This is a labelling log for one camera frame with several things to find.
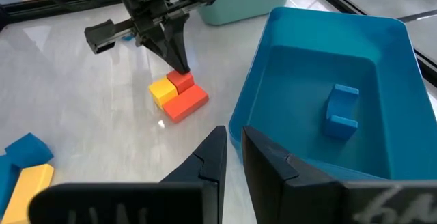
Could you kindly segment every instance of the robotic arm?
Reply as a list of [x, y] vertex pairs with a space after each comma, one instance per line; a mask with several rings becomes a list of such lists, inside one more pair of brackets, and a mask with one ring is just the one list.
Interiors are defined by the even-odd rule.
[[131, 19], [114, 24], [111, 20], [85, 29], [85, 37], [97, 54], [113, 48], [115, 41], [133, 34], [137, 46], [145, 46], [162, 57], [180, 74], [190, 72], [184, 24], [189, 12], [215, 0], [122, 0]]

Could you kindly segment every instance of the red block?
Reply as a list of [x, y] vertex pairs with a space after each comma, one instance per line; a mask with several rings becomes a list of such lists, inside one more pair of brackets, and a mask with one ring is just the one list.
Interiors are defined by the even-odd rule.
[[163, 105], [165, 113], [174, 121], [180, 122], [208, 101], [208, 94], [198, 85], [185, 90]]
[[183, 93], [185, 90], [194, 85], [194, 78], [191, 73], [179, 74], [176, 70], [173, 70], [167, 74], [167, 79], [169, 79], [173, 85], [176, 86], [178, 94]]

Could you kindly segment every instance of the white table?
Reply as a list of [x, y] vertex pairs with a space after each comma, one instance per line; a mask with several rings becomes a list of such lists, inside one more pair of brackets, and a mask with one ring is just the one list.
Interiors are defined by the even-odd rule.
[[[288, 6], [332, 10], [320, 0]], [[227, 125], [266, 16], [213, 27], [191, 13], [185, 44], [195, 81], [210, 95], [173, 124], [148, 85], [171, 68], [134, 42], [95, 55], [83, 30], [128, 18], [122, 5], [8, 26], [0, 33], [0, 147], [33, 132], [52, 149], [53, 184], [158, 182], [217, 125]], [[242, 165], [228, 143], [223, 223], [256, 223]]]

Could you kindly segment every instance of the toy block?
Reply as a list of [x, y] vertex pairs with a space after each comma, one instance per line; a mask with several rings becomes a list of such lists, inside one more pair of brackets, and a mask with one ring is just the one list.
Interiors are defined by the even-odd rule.
[[2, 224], [29, 224], [27, 207], [35, 195], [49, 186], [53, 171], [48, 164], [21, 170]]
[[53, 158], [48, 146], [31, 133], [7, 146], [5, 151], [12, 163], [21, 169], [47, 163]]
[[173, 85], [167, 77], [152, 83], [149, 86], [149, 91], [152, 94], [153, 100], [161, 109], [163, 108], [163, 104], [178, 95], [175, 85]]
[[185, 90], [163, 105], [165, 113], [174, 121], [180, 122], [208, 101], [208, 94], [198, 85]]
[[324, 134], [341, 140], [348, 140], [358, 129], [358, 122], [352, 119], [352, 112], [359, 90], [335, 84], [328, 98]]
[[19, 175], [20, 168], [13, 165], [8, 156], [0, 156], [0, 219], [5, 214]]
[[179, 74], [176, 70], [173, 70], [167, 74], [167, 79], [176, 86], [178, 94], [181, 94], [194, 85], [194, 78], [191, 73]]

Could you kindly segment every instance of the yellow block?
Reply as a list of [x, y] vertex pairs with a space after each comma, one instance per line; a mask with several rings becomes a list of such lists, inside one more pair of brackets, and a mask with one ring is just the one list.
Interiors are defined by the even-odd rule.
[[149, 86], [149, 91], [152, 93], [153, 100], [161, 109], [163, 108], [163, 104], [178, 95], [175, 85], [173, 85], [167, 77], [152, 83]]
[[30, 201], [49, 186], [52, 176], [53, 167], [48, 164], [21, 170], [1, 224], [28, 224], [27, 208]]

